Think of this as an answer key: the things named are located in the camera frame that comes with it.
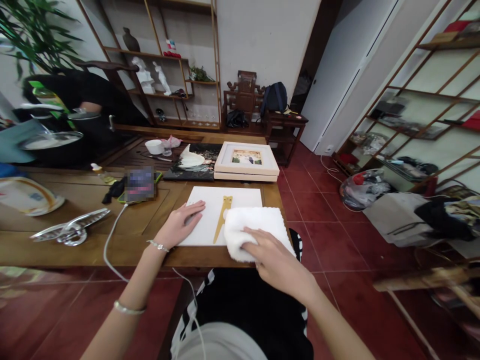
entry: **phone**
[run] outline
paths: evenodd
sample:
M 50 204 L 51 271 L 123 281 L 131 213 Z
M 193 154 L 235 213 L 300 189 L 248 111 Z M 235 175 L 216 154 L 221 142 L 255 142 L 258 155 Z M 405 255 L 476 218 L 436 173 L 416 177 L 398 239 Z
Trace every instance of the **phone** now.
M 125 191 L 117 199 L 119 203 L 141 203 L 153 200 L 157 195 L 156 183 L 162 177 L 160 171 L 154 171 L 151 166 L 127 169 Z

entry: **white board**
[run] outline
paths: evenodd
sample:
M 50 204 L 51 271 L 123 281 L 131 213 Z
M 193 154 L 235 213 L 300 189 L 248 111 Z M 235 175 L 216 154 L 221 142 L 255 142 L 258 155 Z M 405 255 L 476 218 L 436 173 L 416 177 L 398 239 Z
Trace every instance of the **white board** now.
M 202 217 L 191 234 L 178 246 L 226 246 L 224 225 L 222 225 L 218 239 L 214 244 L 215 231 L 219 223 L 224 196 L 233 197 L 232 209 L 263 206 L 260 189 L 194 186 L 187 205 L 203 200 L 205 201 L 205 210 L 202 211 Z

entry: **hand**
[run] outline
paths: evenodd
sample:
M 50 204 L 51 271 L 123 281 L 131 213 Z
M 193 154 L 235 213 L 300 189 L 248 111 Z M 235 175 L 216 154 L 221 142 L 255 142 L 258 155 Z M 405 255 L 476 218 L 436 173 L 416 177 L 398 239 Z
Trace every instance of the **hand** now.
M 258 242 L 243 244 L 242 248 L 256 260 L 258 274 L 266 283 L 306 304 L 320 290 L 314 276 L 271 233 L 243 229 Z
M 192 205 L 187 206 L 184 203 L 177 210 L 170 213 L 170 216 L 165 221 L 161 229 L 155 236 L 154 241 L 157 244 L 162 244 L 168 249 L 171 249 L 180 244 L 192 232 L 195 226 L 202 218 L 200 213 L 205 209 L 205 201 L 200 200 Z M 185 222 L 188 218 L 193 216 L 188 225 Z

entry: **white statue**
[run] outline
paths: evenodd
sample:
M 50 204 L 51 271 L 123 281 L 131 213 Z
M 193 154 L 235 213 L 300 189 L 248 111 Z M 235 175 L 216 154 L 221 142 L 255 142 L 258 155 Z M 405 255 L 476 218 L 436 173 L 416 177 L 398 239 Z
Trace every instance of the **white statue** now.
M 154 94 L 155 89 L 152 84 L 155 82 L 155 80 L 150 75 L 150 71 L 147 71 L 144 61 L 135 56 L 131 62 L 132 64 L 137 65 L 140 69 L 136 73 L 136 76 L 138 77 L 138 81 L 140 81 L 140 86 L 143 89 L 143 92 L 145 94 Z
M 155 61 L 153 62 L 153 65 L 155 65 L 155 71 L 158 73 L 158 80 L 160 80 L 161 85 L 165 89 L 165 95 L 170 95 L 172 92 L 170 91 L 170 86 L 167 84 L 167 78 L 162 71 L 162 67 L 160 65 L 157 65 Z

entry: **white towel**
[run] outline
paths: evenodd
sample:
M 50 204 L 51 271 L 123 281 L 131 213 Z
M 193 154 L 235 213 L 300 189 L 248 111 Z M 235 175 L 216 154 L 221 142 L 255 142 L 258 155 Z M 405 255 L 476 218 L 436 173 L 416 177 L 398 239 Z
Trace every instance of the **white towel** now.
M 243 232 L 244 227 L 271 233 L 295 256 L 278 207 L 235 207 L 226 213 L 223 234 L 231 258 L 241 263 L 253 263 L 255 258 L 243 250 L 242 245 L 258 243 L 253 236 Z

